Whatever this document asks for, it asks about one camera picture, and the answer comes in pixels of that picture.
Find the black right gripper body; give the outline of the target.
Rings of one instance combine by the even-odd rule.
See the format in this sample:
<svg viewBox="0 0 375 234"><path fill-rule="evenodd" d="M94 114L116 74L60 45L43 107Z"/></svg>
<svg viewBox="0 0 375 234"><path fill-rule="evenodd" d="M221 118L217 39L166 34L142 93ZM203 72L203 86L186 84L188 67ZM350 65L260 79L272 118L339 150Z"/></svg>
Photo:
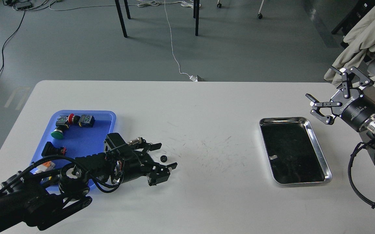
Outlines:
<svg viewBox="0 0 375 234"><path fill-rule="evenodd" d="M375 101L363 94L360 89L349 89L348 99L344 97L342 89L333 96L333 102L341 103L332 108L332 113L339 116L346 124L357 132L366 130L365 122L375 115Z"/></svg>

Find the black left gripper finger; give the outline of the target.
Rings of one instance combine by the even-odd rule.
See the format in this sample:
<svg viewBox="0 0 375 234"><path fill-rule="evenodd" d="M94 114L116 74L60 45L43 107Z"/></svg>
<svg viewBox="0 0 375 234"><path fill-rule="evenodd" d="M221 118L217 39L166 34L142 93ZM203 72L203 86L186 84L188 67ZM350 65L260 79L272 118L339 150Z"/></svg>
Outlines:
<svg viewBox="0 0 375 234"><path fill-rule="evenodd" d="M144 142L144 143L138 144L138 148L142 149L142 153L148 153L149 151L159 150L161 149L161 147L162 147L162 143L152 144L152 143Z"/></svg>
<svg viewBox="0 0 375 234"><path fill-rule="evenodd" d="M171 163L163 165L160 163L153 163L152 169L148 173L148 185L155 186L159 183L166 182L170 176L171 170L176 169L178 163Z"/></svg>

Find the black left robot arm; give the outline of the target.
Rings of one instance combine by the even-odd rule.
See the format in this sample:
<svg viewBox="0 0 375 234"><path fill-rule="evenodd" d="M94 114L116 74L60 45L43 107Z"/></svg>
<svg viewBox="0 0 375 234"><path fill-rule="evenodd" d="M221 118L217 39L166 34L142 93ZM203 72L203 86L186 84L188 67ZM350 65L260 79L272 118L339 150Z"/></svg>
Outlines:
<svg viewBox="0 0 375 234"><path fill-rule="evenodd" d="M166 182L177 163L155 162L149 151L161 148L145 139L126 142L119 133L109 133L105 150L74 159L51 154L17 172L1 184L0 232L21 222L46 230L92 203L89 181L104 193L122 183L146 176L148 184Z"/></svg>

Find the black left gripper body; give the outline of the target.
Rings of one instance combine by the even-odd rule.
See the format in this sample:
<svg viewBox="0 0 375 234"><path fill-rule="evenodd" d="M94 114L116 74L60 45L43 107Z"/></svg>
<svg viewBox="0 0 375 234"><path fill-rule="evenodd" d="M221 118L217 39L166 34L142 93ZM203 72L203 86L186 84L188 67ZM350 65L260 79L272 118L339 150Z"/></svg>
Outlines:
<svg viewBox="0 0 375 234"><path fill-rule="evenodd" d="M148 155L151 144L142 137L129 142L121 137L119 133L109 133L104 141L105 152L112 157L112 175L110 182L120 185L125 182L146 176L148 184L154 185L150 173L154 168L152 158Z"/></svg>

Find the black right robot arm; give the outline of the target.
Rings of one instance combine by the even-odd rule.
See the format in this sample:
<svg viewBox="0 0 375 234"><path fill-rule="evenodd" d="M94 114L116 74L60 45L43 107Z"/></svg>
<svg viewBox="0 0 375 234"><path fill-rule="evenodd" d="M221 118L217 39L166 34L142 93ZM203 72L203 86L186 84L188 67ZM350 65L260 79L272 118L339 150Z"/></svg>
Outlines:
<svg viewBox="0 0 375 234"><path fill-rule="evenodd" d="M375 202L363 196L352 180L352 166L358 152L365 148L375 150L375 101L362 91L363 88L372 86L374 82L355 67L341 70L333 66L330 68L341 76L342 83L328 102L320 102L312 95L306 94L311 101L311 114L327 125L332 125L335 118L339 117L356 132L367 131L370 141L358 143L350 155L348 179L354 192L372 209L375 209Z"/></svg>

